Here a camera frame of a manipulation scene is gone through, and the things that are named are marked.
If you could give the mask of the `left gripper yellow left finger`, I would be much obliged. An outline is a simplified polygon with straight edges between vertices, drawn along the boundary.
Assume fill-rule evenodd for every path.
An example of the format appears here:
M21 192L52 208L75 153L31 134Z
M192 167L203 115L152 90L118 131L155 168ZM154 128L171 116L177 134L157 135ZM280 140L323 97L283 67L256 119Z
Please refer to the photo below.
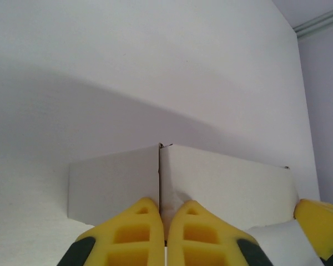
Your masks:
M163 265L164 228L156 204L141 198L81 234L58 265Z

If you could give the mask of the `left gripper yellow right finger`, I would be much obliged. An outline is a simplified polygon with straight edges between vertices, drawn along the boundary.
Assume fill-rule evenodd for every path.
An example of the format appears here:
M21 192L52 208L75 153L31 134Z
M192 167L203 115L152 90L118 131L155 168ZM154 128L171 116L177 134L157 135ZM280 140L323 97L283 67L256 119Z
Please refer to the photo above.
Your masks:
M167 265L273 265L253 236L197 201L187 201L176 212L167 247Z

